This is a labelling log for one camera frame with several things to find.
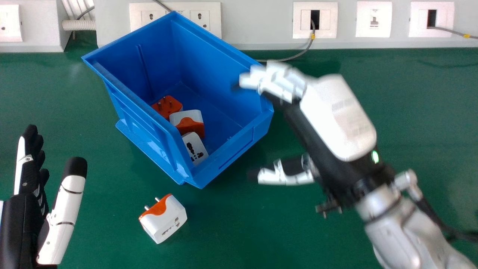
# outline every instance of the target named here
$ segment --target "green tabletop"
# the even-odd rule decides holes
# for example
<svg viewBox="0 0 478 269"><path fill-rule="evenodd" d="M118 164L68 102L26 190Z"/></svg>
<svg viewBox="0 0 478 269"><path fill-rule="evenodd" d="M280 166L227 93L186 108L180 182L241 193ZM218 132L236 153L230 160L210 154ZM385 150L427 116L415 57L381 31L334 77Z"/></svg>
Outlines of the green tabletop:
<svg viewBox="0 0 478 269"><path fill-rule="evenodd" d="M88 161L60 268L380 268L354 210L327 219L315 213L325 199L318 185L246 180L250 168L303 153L280 112L268 134L203 190L176 185L115 128L103 82L80 59L94 40L82 33L64 53L0 54L0 199L12 194L18 138L30 123L45 140L50 204L67 159ZM445 222L478 229L478 49L316 50L290 63L312 76L342 74L374 123L386 162L416 171ZM188 221L156 245L138 216L168 193ZM478 264L477 244L453 246Z"/></svg>

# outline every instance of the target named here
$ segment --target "white and orange plug adapter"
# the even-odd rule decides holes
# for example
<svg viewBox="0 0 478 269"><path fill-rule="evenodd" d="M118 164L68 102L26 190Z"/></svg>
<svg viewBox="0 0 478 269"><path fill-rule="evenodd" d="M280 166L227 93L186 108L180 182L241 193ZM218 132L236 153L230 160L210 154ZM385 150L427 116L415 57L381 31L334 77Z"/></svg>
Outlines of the white and orange plug adapter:
<svg viewBox="0 0 478 269"><path fill-rule="evenodd" d="M187 220L186 209L172 195L162 199L155 198L157 203L139 217L144 231L157 243L162 243L174 234Z"/></svg>

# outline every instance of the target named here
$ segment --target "blue plastic bin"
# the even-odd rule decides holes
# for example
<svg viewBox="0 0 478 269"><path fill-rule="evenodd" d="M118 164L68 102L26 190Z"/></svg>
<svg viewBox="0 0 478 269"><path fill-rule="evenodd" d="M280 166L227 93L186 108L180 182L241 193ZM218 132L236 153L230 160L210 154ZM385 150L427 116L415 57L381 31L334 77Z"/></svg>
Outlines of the blue plastic bin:
<svg viewBox="0 0 478 269"><path fill-rule="evenodd" d="M82 58L105 82L116 127L178 184L202 189L269 129L271 103L233 90L258 63L176 12ZM165 95L203 115L209 157L196 167L179 131L151 107Z"/></svg>

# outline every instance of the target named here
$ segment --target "robotic hand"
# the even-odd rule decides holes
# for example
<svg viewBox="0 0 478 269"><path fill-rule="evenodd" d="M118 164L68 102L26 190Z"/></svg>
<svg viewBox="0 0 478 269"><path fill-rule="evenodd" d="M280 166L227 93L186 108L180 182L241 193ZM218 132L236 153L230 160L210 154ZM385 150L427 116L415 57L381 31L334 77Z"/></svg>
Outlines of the robotic hand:
<svg viewBox="0 0 478 269"><path fill-rule="evenodd" d="M477 269L442 231L472 242L478 242L478 236L441 222L412 170L396 175L383 163L375 127L342 76L313 78L289 65L268 62L267 67L251 66L250 73L241 74L239 85L282 105L308 151L252 171L250 179L271 185L318 182L328 201L317 206L317 212L326 217L329 211L355 207L386 269Z"/></svg>
<svg viewBox="0 0 478 269"><path fill-rule="evenodd" d="M0 268L57 268L78 216L87 162L69 159L51 213L45 194L50 176L42 169L43 137L29 125L18 142L13 196L0 201Z"/></svg>

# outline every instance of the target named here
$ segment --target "wall switch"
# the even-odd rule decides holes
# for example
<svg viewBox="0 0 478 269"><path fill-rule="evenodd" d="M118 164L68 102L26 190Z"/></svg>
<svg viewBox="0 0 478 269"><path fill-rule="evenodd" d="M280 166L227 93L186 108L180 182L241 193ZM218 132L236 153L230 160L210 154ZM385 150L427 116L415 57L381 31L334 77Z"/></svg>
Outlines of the wall switch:
<svg viewBox="0 0 478 269"><path fill-rule="evenodd" d="M22 42L20 5L0 5L0 42Z"/></svg>
<svg viewBox="0 0 478 269"><path fill-rule="evenodd" d="M451 33L428 26L453 29L454 2L411 2L409 37L451 37Z"/></svg>
<svg viewBox="0 0 478 269"><path fill-rule="evenodd" d="M294 2L292 38L310 38L311 20L315 22L316 38L336 38L337 2Z"/></svg>
<svg viewBox="0 0 478 269"><path fill-rule="evenodd" d="M164 2L164 4L215 36L222 37L220 2ZM130 30L133 32L167 13L167 10L154 2L130 3Z"/></svg>
<svg viewBox="0 0 478 269"><path fill-rule="evenodd" d="M390 37L391 19L391 2L359 1L355 37Z"/></svg>

